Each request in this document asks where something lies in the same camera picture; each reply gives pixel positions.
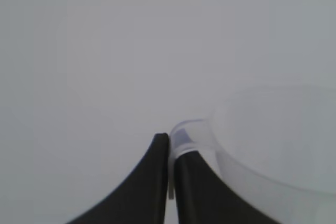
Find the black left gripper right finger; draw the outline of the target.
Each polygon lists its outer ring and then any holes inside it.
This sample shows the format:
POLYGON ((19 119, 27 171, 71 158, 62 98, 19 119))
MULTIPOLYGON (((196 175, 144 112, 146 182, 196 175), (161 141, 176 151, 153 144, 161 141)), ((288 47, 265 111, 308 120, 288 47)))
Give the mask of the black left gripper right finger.
POLYGON ((173 183, 180 223, 276 223, 233 192, 199 150, 178 154, 173 183))

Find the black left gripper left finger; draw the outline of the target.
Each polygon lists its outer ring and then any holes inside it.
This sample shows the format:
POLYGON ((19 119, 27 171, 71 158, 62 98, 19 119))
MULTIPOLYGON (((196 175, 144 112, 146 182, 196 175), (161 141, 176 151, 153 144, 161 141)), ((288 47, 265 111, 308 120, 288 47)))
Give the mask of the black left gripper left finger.
POLYGON ((106 198, 70 223, 163 223, 170 139, 157 133, 126 179, 106 198))

